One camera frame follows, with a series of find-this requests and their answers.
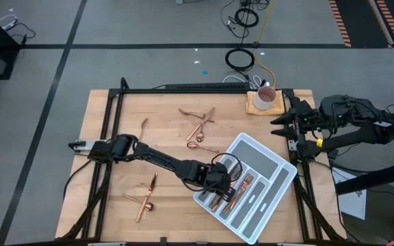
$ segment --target mug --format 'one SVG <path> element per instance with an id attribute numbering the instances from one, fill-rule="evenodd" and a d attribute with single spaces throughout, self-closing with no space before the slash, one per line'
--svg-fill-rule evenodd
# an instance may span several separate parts
<path id="1" fill-rule="evenodd" d="M 276 90 L 267 82 L 258 89 L 257 94 L 253 98 L 253 104 L 257 109 L 267 110 L 273 106 L 275 99 Z"/>

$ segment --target yellow cable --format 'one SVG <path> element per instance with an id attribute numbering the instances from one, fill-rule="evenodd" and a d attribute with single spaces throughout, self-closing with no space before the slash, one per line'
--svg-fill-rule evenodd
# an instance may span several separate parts
<path id="1" fill-rule="evenodd" d="M 260 41 L 261 41 L 261 38 L 262 38 L 262 36 L 263 36 L 263 34 L 264 34 L 265 26 L 267 25 L 268 18 L 270 17 L 270 13 L 271 13 L 272 10 L 273 10 L 274 3 L 275 3 L 275 2 L 276 2 L 276 0 L 272 0 L 272 3 L 271 3 L 270 6 L 268 7 L 268 11 L 267 11 L 267 15 L 266 15 L 266 17 L 265 17 L 265 21 L 264 21 L 264 24 L 263 24 L 263 28 L 261 29 L 261 33 L 259 34 L 259 38 L 258 38 L 257 42 L 260 42 Z M 264 66 L 264 65 L 259 61 L 258 57 L 257 57 L 256 55 L 254 55 L 254 49 L 252 50 L 252 54 L 253 54 L 254 60 L 257 61 L 258 64 L 259 64 L 262 68 L 264 68 L 267 72 L 269 72 L 269 73 L 273 76 L 273 88 L 276 88 L 276 75 L 274 74 L 274 72 L 271 71 L 268 67 Z"/>

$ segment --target concrete floor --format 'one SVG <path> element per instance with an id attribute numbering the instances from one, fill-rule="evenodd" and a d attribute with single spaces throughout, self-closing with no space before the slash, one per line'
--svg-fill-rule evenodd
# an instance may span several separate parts
<path id="1" fill-rule="evenodd" d="M 36 30 L 37 36 L 28 44 L 66 44 L 77 10 L 86 3 L 75 44 L 234 44 L 239 39 L 220 20 L 221 7 L 229 1 L 177 5 L 174 0 L 0 0 L 0 18 L 13 13 Z M 236 8 L 235 4 L 226 8 L 224 18 Z M 262 20 L 265 11 L 259 16 Z M 261 25 L 262 21 L 250 30 L 245 43 L 256 40 Z M 10 32 L 24 34 L 25 30 Z M 327 0 L 278 1 L 261 42 L 343 44 Z M 12 78 L 0 81 L 0 227 L 51 84 L 56 82 L 65 53 L 61 48 L 22 50 Z M 57 78 L 53 104 L 5 244 L 53 239 L 73 161 L 67 143 L 79 135 L 90 90 L 118 87 L 120 77 L 131 88 L 221 82 L 227 75 L 236 75 L 224 63 L 227 50 L 67 50 L 69 56 Z M 333 94 L 368 98 L 380 109 L 394 104 L 394 49 L 259 49 L 259 53 L 263 53 L 260 60 L 276 73 L 278 88 L 312 89 L 316 104 Z M 244 58 L 233 57 L 239 62 Z M 257 66 L 249 74 L 271 79 Z M 394 141 L 385 146 L 361 145 L 338 161 L 365 170 L 391 166 Z"/>

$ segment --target wooden coaster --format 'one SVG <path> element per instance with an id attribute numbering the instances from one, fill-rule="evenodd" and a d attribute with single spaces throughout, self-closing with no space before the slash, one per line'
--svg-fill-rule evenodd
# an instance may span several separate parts
<path id="1" fill-rule="evenodd" d="M 284 98 L 282 96 L 282 91 L 276 91 L 276 99 L 274 100 L 274 104 L 271 108 L 267 110 L 257 109 L 253 104 L 253 98 L 257 94 L 257 92 L 247 92 L 247 103 L 246 103 L 246 111 L 247 113 L 251 113 L 254 115 L 280 115 L 283 114 L 284 111 Z"/>

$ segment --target wooden table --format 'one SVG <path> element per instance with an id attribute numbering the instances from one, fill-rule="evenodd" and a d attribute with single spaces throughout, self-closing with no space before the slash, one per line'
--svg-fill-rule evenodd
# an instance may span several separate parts
<path id="1" fill-rule="evenodd" d="M 310 90 L 296 90 L 295 94 L 301 100 L 307 100 L 313 107 L 314 100 Z M 212 117 L 215 123 L 206 124 L 202 145 L 224 152 L 238 134 L 244 132 L 288 159 L 285 138 L 270 134 L 270 131 L 281 128 L 270 124 L 270 120 L 277 116 L 248 115 L 246 100 L 246 94 L 126 94 L 118 134 L 139 136 L 140 125 L 148 118 L 142 138 L 144 143 L 178 159 L 196 159 L 209 163 L 214 155 L 212 152 L 190 150 L 186 147 L 185 138 L 198 124 L 199 119 L 181 115 L 177 108 L 180 105 L 186 111 L 205 112 L 215 106 Z M 80 139 L 99 138 L 106 102 L 107 90 L 91 91 Z M 325 154 L 321 154 L 317 160 L 328 163 Z M 76 156 L 72 172 L 85 162 L 85 157 Z M 337 233 L 345 237 L 345 230 L 339 223 L 337 197 L 330 170 L 314 163 L 310 166 L 317 207 Z M 86 167 L 69 184 L 56 236 L 65 234 L 86 207 L 93 169 L 93 164 Z M 145 212 L 140 223 L 136 223 L 135 217 L 140 205 L 121 194 L 126 193 L 143 200 L 155 172 L 159 172 L 157 187 L 150 197 L 150 202 L 155 204 L 155 210 Z M 166 236 L 169 242 L 242 242 L 197 205 L 192 195 L 193 192 L 186 189 L 172 172 L 151 163 L 133 161 L 114 164 L 101 240 L 159 242 L 160 237 Z M 306 205 L 305 210 L 310 237 L 314 238 L 311 214 Z M 95 211 L 90 236 L 94 234 L 96 216 Z M 302 242 L 293 185 L 270 217 L 259 242 Z"/>

